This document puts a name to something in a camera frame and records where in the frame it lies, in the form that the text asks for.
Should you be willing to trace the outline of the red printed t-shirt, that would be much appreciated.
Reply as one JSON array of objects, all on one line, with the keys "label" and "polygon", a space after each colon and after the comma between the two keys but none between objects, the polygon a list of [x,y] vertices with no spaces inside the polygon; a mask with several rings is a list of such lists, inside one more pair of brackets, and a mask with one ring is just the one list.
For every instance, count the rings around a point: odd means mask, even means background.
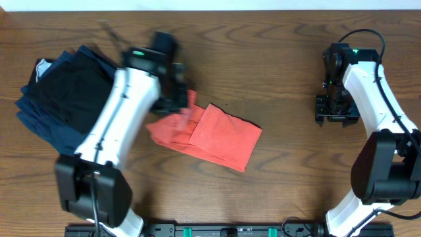
[{"label": "red printed t-shirt", "polygon": [[187,91],[188,107],[148,124],[158,145],[244,172],[262,134],[254,124],[208,104],[195,104],[197,92]]}]

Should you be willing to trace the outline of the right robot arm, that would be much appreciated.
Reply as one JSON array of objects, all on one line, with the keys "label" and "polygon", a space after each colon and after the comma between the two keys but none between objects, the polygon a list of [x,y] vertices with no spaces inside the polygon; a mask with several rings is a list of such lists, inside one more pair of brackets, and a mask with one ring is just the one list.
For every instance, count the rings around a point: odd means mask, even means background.
[{"label": "right robot arm", "polygon": [[315,121],[364,124],[367,141],[351,168],[351,190],[314,236],[386,236],[370,227],[380,213],[420,197],[420,131],[406,116],[384,75],[375,49],[332,43],[323,53],[326,94],[316,96]]}]

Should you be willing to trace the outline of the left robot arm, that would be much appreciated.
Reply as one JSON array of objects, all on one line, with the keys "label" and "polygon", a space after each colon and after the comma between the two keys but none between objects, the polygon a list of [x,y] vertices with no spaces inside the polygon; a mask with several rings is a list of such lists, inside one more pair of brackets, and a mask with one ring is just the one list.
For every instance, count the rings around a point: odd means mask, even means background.
[{"label": "left robot arm", "polygon": [[57,159],[62,209],[90,222],[67,226],[65,236],[143,236],[145,222],[131,208],[123,171],[146,115],[171,115],[188,106],[184,66],[174,61],[177,50],[173,35],[155,32],[149,47],[123,51],[95,125],[72,156]]}]

